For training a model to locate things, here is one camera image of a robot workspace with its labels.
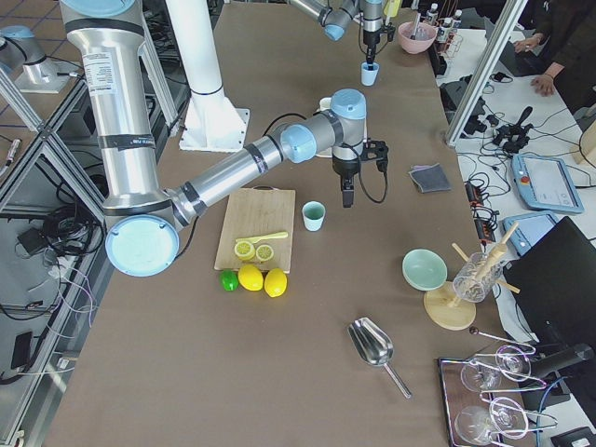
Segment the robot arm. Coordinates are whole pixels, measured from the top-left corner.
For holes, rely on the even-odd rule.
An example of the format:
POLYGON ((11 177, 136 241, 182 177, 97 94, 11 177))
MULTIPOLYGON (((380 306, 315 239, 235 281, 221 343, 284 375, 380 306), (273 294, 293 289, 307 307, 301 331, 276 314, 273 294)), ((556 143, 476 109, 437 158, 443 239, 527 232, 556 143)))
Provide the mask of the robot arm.
POLYGON ((334 92, 328 109, 245 142, 247 120, 224 94, 207 5, 170 1, 167 9, 190 89, 185 139, 229 152, 197 176, 166 169, 168 153, 156 146, 142 84, 141 49, 149 41, 142 4, 61 3, 67 38, 82 56, 97 126, 108 184, 104 246, 115 269, 132 277, 163 272, 183 254, 183 228, 285 161, 301 163, 330 151, 345 207, 353 202, 353 180, 365 162, 386 170, 387 146, 367 136, 367 103, 353 88, 334 92))
POLYGON ((381 36, 386 36, 387 43, 393 41, 396 27, 391 19, 400 9, 400 1, 347 0, 338 8, 333 8, 330 3, 323 5, 319 1, 308 0, 287 1, 287 4, 317 22, 332 41, 340 40, 348 26, 355 21, 359 25, 361 37, 359 47, 365 55, 364 68, 368 71, 375 68, 381 36))

